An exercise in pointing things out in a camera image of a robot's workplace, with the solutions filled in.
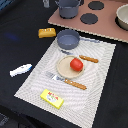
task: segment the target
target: burner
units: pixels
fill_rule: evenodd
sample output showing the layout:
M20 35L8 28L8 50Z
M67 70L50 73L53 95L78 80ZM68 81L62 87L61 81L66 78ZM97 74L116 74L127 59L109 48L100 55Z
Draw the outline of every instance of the burner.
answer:
M98 17L92 13L83 14L80 20L85 24L95 24L98 21Z
M88 4L88 7L92 10L101 10L104 8L104 4L100 1L92 1Z

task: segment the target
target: table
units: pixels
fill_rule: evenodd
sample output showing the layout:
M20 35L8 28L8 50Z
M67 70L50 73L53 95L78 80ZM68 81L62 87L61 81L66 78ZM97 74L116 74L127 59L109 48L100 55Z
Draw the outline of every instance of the table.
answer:
M56 9L54 0L50 0L50 8L44 8L42 0L22 0L0 16L0 105L53 128L79 128L14 97L32 70L15 77L9 75L9 71L27 63L31 63L33 69L55 39L39 39L39 29L54 27L56 33L65 29L47 22ZM79 34L116 44L92 128L127 128L128 44L86 33Z

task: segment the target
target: fork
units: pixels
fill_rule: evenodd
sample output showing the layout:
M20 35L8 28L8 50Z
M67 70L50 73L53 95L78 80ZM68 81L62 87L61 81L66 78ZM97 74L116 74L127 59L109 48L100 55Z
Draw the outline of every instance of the fork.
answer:
M82 84L73 82L73 81L71 81L71 80L69 80L69 79L61 78L61 77L59 77L59 76L57 76L57 75L55 75L55 74L53 74L53 73L51 73L51 72L48 72L48 71L47 71L45 75L46 75L47 77L53 79L53 80L60 80L60 81L63 81L63 82L65 82L65 83L67 83L67 84L70 84L70 85L72 85L72 86L75 86L75 87L80 88L80 89L83 89L83 90L87 89L85 85L82 85Z

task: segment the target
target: label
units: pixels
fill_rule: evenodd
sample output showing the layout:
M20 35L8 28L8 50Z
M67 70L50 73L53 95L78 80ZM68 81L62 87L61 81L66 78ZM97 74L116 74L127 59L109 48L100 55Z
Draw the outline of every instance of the label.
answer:
M50 102L56 102L58 100L58 97L52 92L49 92L46 98Z

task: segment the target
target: bowl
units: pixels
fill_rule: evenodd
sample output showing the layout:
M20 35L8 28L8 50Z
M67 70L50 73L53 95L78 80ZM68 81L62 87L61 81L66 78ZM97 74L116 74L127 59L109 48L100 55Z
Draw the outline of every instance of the bowl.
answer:
M116 15L118 17L119 25L123 29L128 30L128 4L119 7Z
M78 46L80 41L79 33L72 29L65 29L57 34L57 43L60 48L71 50Z
M68 78L68 79L73 79L76 77L81 76L84 73L85 70L85 66L83 66L83 69L81 71L75 71L70 67L70 62L74 59L77 58L80 61L82 61L80 58L73 56L73 55L67 55L63 58L61 58L58 62L57 62L57 71L58 73L64 77L64 78Z

